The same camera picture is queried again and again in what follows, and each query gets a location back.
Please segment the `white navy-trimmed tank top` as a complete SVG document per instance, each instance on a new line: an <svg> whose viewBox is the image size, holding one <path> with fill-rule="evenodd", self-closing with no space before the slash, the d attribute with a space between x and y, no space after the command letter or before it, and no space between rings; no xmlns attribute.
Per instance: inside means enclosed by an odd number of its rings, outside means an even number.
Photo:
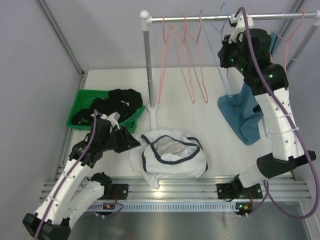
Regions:
<svg viewBox="0 0 320 240"><path fill-rule="evenodd" d="M153 130L139 139L140 146L129 151L131 168L141 173L148 185L158 190L160 180L173 177L197 179L208 170L200 141L183 130Z"/></svg>

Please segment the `blue hanger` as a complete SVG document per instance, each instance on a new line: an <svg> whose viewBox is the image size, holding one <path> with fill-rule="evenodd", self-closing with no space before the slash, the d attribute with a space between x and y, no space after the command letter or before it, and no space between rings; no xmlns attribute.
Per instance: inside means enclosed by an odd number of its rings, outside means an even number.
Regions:
<svg viewBox="0 0 320 240"><path fill-rule="evenodd" d="M227 21L228 20L224 21L224 23L223 23L221 28L217 28L212 22L210 22L210 25L219 33L221 40L223 39L223 33L224 33L225 26L227 24ZM203 31L204 31L204 34L205 34L205 38L207 40L207 43L208 43L208 46L209 46L213 61L214 61L215 65L216 65L216 69L217 69L218 74L220 76L221 82L223 83L224 89L226 90L226 95L229 98L231 98L233 96L233 93L232 93L233 86L232 86L231 80L229 78L229 70L228 69L226 70L226 75L224 77L222 72L221 72L221 68L220 68L220 65L219 65L218 60L217 60L217 55L215 54L214 48L212 46L212 41L209 38L209 35L207 33L207 30L206 30L206 27L203 26L202 28L203 28Z"/></svg>

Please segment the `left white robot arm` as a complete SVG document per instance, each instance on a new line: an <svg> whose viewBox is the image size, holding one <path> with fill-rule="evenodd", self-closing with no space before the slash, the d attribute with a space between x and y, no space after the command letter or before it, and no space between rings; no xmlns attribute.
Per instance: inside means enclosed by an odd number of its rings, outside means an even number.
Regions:
<svg viewBox="0 0 320 240"><path fill-rule="evenodd" d="M100 199L113 194L112 178L94 172L104 152L119 154L141 144L114 115L93 121L90 133L72 147L69 159L43 203L22 223L36 240L66 240L77 220Z"/></svg>

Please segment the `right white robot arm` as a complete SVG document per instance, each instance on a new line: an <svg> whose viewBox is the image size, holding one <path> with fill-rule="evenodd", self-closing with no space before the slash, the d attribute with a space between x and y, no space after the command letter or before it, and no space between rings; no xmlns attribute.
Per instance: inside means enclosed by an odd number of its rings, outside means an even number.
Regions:
<svg viewBox="0 0 320 240"><path fill-rule="evenodd" d="M256 160L231 181L234 197L246 198L259 182L312 163L316 153L307 150L295 124L284 68L272 63L268 52L271 36L263 29L226 35L218 52L222 68L235 68L243 76L260 107L270 134L271 153Z"/></svg>

